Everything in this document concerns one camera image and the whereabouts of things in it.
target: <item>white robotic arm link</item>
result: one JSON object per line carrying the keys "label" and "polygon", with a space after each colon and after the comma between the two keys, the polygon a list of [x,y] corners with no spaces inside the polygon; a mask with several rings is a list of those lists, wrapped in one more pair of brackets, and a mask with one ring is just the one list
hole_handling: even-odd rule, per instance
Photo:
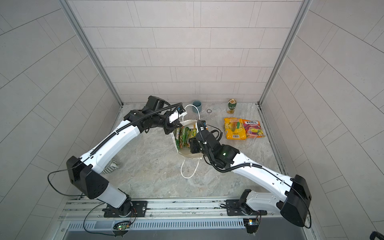
{"label": "white robotic arm link", "polygon": [[[132,110],[124,117],[117,128],[96,147],[84,153],[80,158],[67,160],[70,181],[90,199],[99,199],[113,209],[119,216],[131,211],[131,198],[111,185],[100,173],[129,141],[150,128],[162,127],[165,134],[181,127],[178,117],[186,114],[182,104],[169,105],[154,96],[148,98],[142,110]],[[243,175],[273,194],[272,199],[257,206],[254,200],[257,193],[245,190],[238,208],[244,214],[251,215],[258,210],[280,211],[291,223],[304,226],[311,196],[305,180],[296,175],[294,178],[274,172],[251,160],[239,150],[229,145],[221,145],[198,121],[197,136],[189,139],[191,153],[201,152],[207,156],[210,164],[219,172],[233,171]]]}

